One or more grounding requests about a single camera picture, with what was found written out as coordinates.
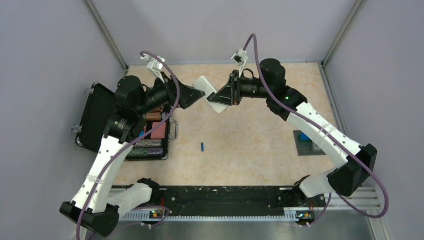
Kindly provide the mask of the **white remote control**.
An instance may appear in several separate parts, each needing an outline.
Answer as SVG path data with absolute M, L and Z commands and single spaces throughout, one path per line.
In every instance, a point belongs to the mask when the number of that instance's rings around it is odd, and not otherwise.
M 192 85 L 196 90 L 203 91 L 205 96 L 203 99 L 209 104 L 209 106 L 218 114 L 224 112 L 227 106 L 221 103 L 214 103 L 208 100 L 208 97 L 217 93 L 214 86 L 207 80 L 205 76 L 200 76 Z

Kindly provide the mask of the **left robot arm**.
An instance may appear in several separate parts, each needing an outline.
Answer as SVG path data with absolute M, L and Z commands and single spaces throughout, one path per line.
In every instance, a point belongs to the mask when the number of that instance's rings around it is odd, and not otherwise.
M 82 228 L 107 237 L 125 214 L 140 205 L 154 207 L 160 202 L 159 185 L 146 178 L 115 197 L 109 194 L 127 155 L 149 134 L 145 115 L 169 104 L 173 109 L 187 109 L 205 95 L 174 75 L 159 78 L 152 88 L 133 75 L 118 82 L 114 94 L 117 111 L 106 122 L 95 161 L 78 193 L 59 210 L 76 224 L 76 239 L 81 238 Z

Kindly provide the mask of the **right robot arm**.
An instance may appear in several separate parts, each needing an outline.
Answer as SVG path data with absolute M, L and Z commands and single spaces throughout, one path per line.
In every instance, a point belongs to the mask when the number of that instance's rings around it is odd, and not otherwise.
M 323 118 L 304 95 L 286 84 L 286 69 L 278 60 L 262 60 L 260 70 L 275 97 L 292 112 L 269 96 L 259 78 L 245 77 L 239 70 L 233 70 L 227 84 L 218 92 L 211 93 L 208 101 L 237 106 L 243 98 L 266 99 L 271 112 L 306 134 L 330 157 L 334 169 L 308 175 L 294 185 L 298 188 L 293 192 L 293 200 L 297 205 L 307 206 L 314 197 L 321 194 L 337 193 L 350 197 L 370 177 L 362 165 L 374 169 L 377 149 L 372 144 L 362 145 L 348 138 Z

